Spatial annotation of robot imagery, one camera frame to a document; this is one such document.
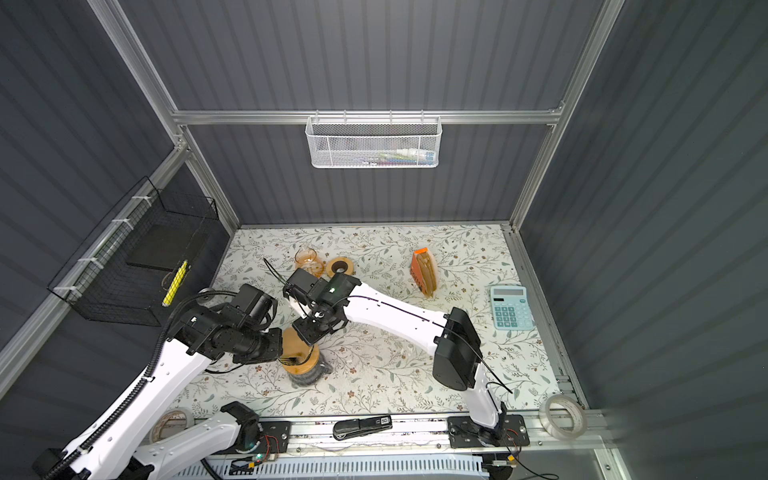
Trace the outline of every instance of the yellow highlighter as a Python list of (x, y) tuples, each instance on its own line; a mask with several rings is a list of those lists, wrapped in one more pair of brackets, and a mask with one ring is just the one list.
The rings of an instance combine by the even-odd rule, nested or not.
[(184, 263), (182, 263), (179, 267), (179, 270), (177, 270), (176, 275), (174, 276), (174, 281), (168, 288), (168, 293), (165, 294), (165, 298), (163, 298), (163, 306), (170, 306), (170, 304), (174, 301), (176, 292), (179, 290), (179, 286), (181, 286), (181, 280), (184, 280), (184, 275), (186, 274), (187, 261), (185, 260)]

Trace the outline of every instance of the orange box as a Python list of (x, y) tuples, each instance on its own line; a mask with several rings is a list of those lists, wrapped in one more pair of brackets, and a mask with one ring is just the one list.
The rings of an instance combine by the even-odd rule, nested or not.
[(437, 262), (432, 252), (427, 248), (419, 249), (413, 252), (411, 258), (411, 276), (424, 293), (424, 296), (431, 298), (437, 290)]

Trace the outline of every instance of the corrugated wall panel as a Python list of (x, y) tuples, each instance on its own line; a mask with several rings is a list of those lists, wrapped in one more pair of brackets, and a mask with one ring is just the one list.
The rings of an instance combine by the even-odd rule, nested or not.
[(766, 25), (765, 2), (628, 2), (522, 228), (640, 480), (764, 475)]
[(0, 2), (0, 346), (172, 148), (84, 2)]
[(191, 128), (243, 224), (506, 220), (544, 125), (444, 127), (437, 168), (322, 169), (300, 126)]
[(123, 2), (186, 110), (557, 107), (600, 0)]
[[(201, 194), (186, 167), (166, 189)], [(182, 288), (210, 284), (227, 246), (223, 226), (215, 238)], [(38, 478), (31, 470), (37, 455), (63, 448), (98, 418), (147, 365), (159, 332), (70, 312), (0, 402), (0, 478)]]

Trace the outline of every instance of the calculator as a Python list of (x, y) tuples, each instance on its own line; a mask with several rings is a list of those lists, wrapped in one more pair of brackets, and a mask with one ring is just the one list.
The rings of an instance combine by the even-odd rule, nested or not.
[(524, 286), (491, 286), (493, 323), (499, 330), (533, 329), (533, 316)]

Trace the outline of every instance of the leaf pattern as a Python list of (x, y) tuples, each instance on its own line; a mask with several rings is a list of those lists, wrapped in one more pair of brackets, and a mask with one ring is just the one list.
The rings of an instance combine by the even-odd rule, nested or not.
[[(488, 287), (519, 284), (500, 226), (239, 230), (214, 287), (236, 290), (250, 283), (261, 288), (280, 301), (273, 326), (288, 326), (296, 316), (262, 258), (288, 277), (293, 255), (303, 245), (314, 248), (321, 260), (351, 258), (355, 276), (398, 300), (430, 310), (466, 310), (480, 335), (485, 361), (514, 393), (492, 386), (508, 408), (535, 409), (554, 393), (557, 383), (536, 329), (500, 332), (492, 323)], [(409, 272), (412, 252), (421, 247), (429, 247), (439, 267), (439, 287), (431, 299), (421, 294)], [(223, 375), (199, 375), (174, 406), (187, 407), (197, 417), (213, 415), (233, 400), (262, 416), (466, 410), (459, 392), (432, 378), (432, 357), (404, 339), (350, 323), (319, 347), (333, 371), (314, 385), (295, 386), (278, 362), (262, 363)], [(231, 366), (231, 357), (225, 356), (214, 368)]]

